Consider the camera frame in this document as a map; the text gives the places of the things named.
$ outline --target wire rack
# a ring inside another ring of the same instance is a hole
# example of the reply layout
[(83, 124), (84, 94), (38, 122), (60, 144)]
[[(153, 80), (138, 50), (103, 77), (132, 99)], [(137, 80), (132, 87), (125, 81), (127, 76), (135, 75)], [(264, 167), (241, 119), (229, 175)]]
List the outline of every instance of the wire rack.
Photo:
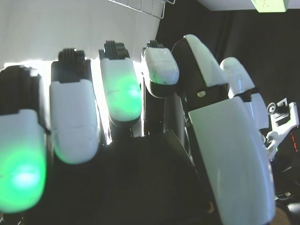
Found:
[(176, 0), (108, 0), (135, 11), (163, 19), (165, 4), (174, 5)]

